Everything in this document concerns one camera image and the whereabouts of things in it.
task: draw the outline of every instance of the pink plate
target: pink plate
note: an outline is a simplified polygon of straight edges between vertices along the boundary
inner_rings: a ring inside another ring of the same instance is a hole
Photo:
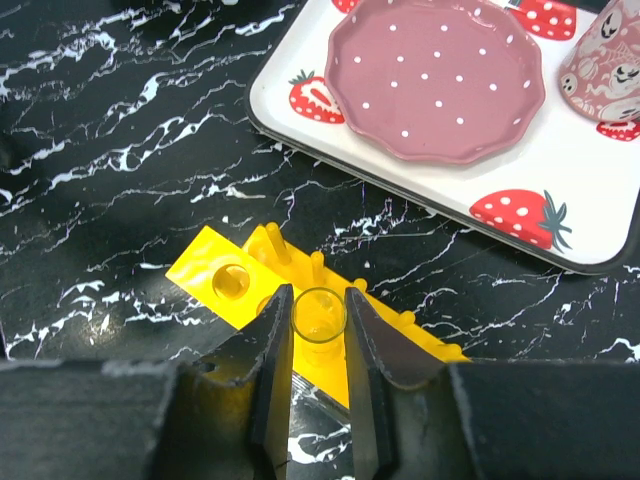
[[[355,132],[408,161],[510,147],[545,99],[538,45],[482,0],[362,0],[331,34],[325,80]]]

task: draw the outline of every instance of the yellow plastic rack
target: yellow plastic rack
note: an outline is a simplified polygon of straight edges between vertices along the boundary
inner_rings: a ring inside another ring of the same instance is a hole
[[[313,287],[326,287],[343,296],[347,287],[362,292],[367,289],[364,279],[349,282],[326,268],[321,252],[307,255],[287,243],[275,223],[258,226],[242,248],[205,227],[169,269],[167,278],[238,330],[251,322],[285,283],[293,285],[295,297]],[[384,320],[426,352],[443,362],[468,361],[460,346],[443,343],[415,325],[413,312],[397,313],[365,295]],[[299,342],[296,334],[293,369],[349,408],[344,355],[317,367],[295,348]]]

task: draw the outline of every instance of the yellow peg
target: yellow peg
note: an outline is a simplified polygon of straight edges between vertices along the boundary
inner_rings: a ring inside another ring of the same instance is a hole
[[[314,285],[318,287],[324,285],[324,255],[322,252],[311,254],[311,275]]]
[[[269,236],[269,240],[271,241],[271,245],[273,245],[273,249],[276,251],[276,255],[278,256],[278,260],[283,265],[288,265],[291,263],[291,255],[287,251],[287,246],[284,243],[284,238],[282,238],[282,233],[280,232],[280,227],[275,222],[268,223],[265,227],[267,230],[267,235]]]
[[[367,281],[364,278],[356,278],[353,281],[353,286],[360,290],[362,293],[367,293]]]
[[[400,315],[398,315],[396,320],[396,325],[398,326],[398,328],[408,327],[409,325],[413,325],[414,323],[416,323],[416,316],[410,310],[402,312]]]

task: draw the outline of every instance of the strawberry print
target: strawberry print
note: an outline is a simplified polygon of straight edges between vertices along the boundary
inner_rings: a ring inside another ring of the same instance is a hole
[[[333,4],[342,13],[349,13],[355,8],[360,0],[332,0]]]
[[[596,130],[605,137],[630,142],[640,137],[640,122],[600,122]]]
[[[542,196],[529,190],[502,190],[481,198],[469,212],[490,227],[544,250],[571,249],[561,235],[571,233],[570,228],[562,225],[567,205],[563,203],[556,209],[547,191]]]
[[[576,33],[575,7],[553,0],[511,0],[511,13],[526,31],[550,40],[570,40]]]
[[[289,82],[293,85],[289,94],[289,104],[303,117],[323,123],[344,123],[338,104],[324,84],[323,77],[314,76],[314,72],[300,75]]]

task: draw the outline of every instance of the ghost print cup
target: ghost print cup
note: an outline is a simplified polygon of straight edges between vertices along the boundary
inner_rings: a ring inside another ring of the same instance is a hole
[[[563,61],[560,91],[593,120],[640,117],[640,0],[611,0]]]

